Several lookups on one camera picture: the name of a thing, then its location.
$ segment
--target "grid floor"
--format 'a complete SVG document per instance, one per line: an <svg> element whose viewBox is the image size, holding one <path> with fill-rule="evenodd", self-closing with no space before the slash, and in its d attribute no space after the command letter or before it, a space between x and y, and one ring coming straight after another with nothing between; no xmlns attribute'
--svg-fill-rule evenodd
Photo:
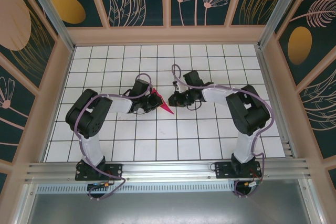
<svg viewBox="0 0 336 224"><path fill-rule="evenodd" d="M255 87L268 100L253 45L153 45L77 47L45 156L47 162L81 159L77 137L66 113L86 88L98 93L124 93L136 75L148 73L167 100L174 92L172 64L183 73L197 70L204 82ZM237 142L229 109L203 103L196 111L162 108L144 115L109 113L99 137L107 161L175 161L230 158ZM261 135L256 153L284 157L277 126Z"/></svg>

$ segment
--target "yellow oval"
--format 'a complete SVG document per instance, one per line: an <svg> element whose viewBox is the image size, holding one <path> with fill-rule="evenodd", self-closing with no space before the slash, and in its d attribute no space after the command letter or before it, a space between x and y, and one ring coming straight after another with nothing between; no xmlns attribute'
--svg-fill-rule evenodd
<svg viewBox="0 0 336 224"><path fill-rule="evenodd" d="M51 0L60 18L70 24L78 24L85 20L84 7L77 0Z"/></svg>
<svg viewBox="0 0 336 224"><path fill-rule="evenodd" d="M288 41L288 57L295 64L300 65L307 58L312 44L310 31L299 26L294 29Z"/></svg>
<svg viewBox="0 0 336 224"><path fill-rule="evenodd" d="M24 0L0 0L0 45L9 50L23 49L31 32L29 9Z"/></svg>

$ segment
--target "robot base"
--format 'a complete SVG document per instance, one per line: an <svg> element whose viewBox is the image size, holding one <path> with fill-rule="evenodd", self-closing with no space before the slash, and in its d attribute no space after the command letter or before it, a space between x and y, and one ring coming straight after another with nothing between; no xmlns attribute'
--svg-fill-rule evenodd
<svg viewBox="0 0 336 224"><path fill-rule="evenodd" d="M255 161L255 157L249 162L241 164L232 155L231 161L216 162L216 178L253 178L253 175L261 177L260 163Z"/></svg>
<svg viewBox="0 0 336 224"><path fill-rule="evenodd" d="M122 176L122 164L106 164L105 157L97 166L98 169L102 170L105 173L121 177ZM76 181L107 181L109 180L108 176L100 174L94 170L90 165L81 160L76 165Z"/></svg>

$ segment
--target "purple cable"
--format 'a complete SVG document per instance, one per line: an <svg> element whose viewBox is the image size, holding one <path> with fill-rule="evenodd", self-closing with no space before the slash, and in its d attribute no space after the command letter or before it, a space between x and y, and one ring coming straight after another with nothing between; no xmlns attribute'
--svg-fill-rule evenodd
<svg viewBox="0 0 336 224"><path fill-rule="evenodd" d="M178 75L179 75L179 77L177 77L176 74L175 74L175 67L178 68ZM191 86L191 85L188 85L188 84L184 83L184 82L180 79L180 78L181 78L181 75L182 75L182 74L181 74L182 72L181 72L181 68L180 68L179 65L177 65L177 64L173 64L173 65L172 65L172 73L173 73L173 76L174 76L175 80L176 80L178 83L180 83L180 84L182 84L182 85L184 85L184 86L186 86L186 87L188 87L188 88L191 88L191 89L219 88L219 89L225 89L225 90L230 90L230 91L241 92L241 93L248 94L248 95L250 95L250 96L252 96L252 97L258 99L260 102L262 102L262 103L266 106L266 108L269 110L269 112L270 112L270 114L271 114L271 122L270 122L270 124L269 124L268 126L266 126L265 128L260 129L260 130L257 132L257 134L255 135L255 137L253 138L252 146L251 146L251 152L252 152L252 154L253 154L254 156L256 156L256 157L258 157L258 156L262 156L262 172L261 172L261 178L260 178L260 180L262 181L262 179L264 178L264 171L265 171L265 156L264 156L264 153L255 154L255 153L254 153L254 147L255 147L255 144L256 144L256 142L257 142L257 140L258 140L259 135L260 135L262 132L264 132L264 131L268 130L269 128L271 128L271 126L274 124L275 119L274 119L274 113L273 113L273 110L272 110L271 106L268 105L268 103L267 103L265 100L263 100L262 98L260 98L259 96L255 95L255 94L253 94L253 93L251 93L251 92L249 92L249 91L243 90L243 89L236 89L236 88L231 88L231 87L227 87L227 86L223 86L223 85L218 85L218 84L211 84L211 85L208 85L208 86L205 86L205 87L198 87L198 86ZM239 181L240 181L240 180L235 181L235 185L234 185L234 193L235 193L235 195L237 195L238 197L240 197L240 196L245 196L245 197L247 198L246 195L243 195L242 193L238 192L237 189L236 189L237 184L238 184ZM253 195L253 194L255 193L255 191L257 190L257 188L255 188L255 189L252 191L252 193L250 193L249 195L250 195L250 196Z"/></svg>
<svg viewBox="0 0 336 224"><path fill-rule="evenodd" d="M91 192L92 192L92 190L94 190L94 189L96 188L96 187L92 187L92 188L89 190L89 196L90 196L91 200L92 200L92 199L95 199L95 200L98 201L99 199L102 200L102 199L106 199L106 198L110 197L116 190L118 190L123 184L125 184L126 179L124 179L124 178L122 178L122 177L114 176L114 175L111 175L111 174L108 174L108 173L103 172L102 170L96 168L96 167L94 166L94 164L91 162L91 160L89 160L89 159L87 158L86 153L85 153L85 151L84 151L84 149L83 149L82 136L81 136L81 135L79 134L79 132L77 131L78 123L79 123L81 117L83 116L85 110L89 107L89 105L90 105L95 99L97 99L97 98L99 98L99 97L116 97L116 98L126 98L126 99L137 99L137 98L140 98L140 97L146 95L146 93L149 92L149 91L151 90L151 88L152 88L152 79L151 79L151 77L150 77L148 74L146 74L146 73L141 73L141 74L137 75L137 77L136 77L135 79L138 79L140 76L147 76L148 79L149 79L149 86L148 86L147 90L146 90L144 93L142 93L141 95L138 95L138 96L136 96L136 97L127 97L127 96L125 96L125 95L117 95L117 94L97 94L95 97L93 97L93 98L92 98L92 99L91 99L91 100L84 106L84 108L83 108L83 109L81 110L81 112L79 113L78 118L77 118L77 120L76 120L76 122L75 122L75 127L74 127L73 131L75 132L75 135L76 135L76 136L78 137L78 139L79 139L79 147L80 147L80 150L81 150L81 152L82 152L82 154L83 154L83 157L86 159L86 162L87 162L93 169L95 169L97 172L99 172L99 173L101 173L101 174L103 174L103 175L105 175L105 176L108 176L109 178L122 179L122 180L123 180L123 182L122 182L119 186L117 186L112 192L110 192L110 193L108 193L108 194L105 194L105 195L101 196L100 198L93 198L93 197L91 196Z"/></svg>

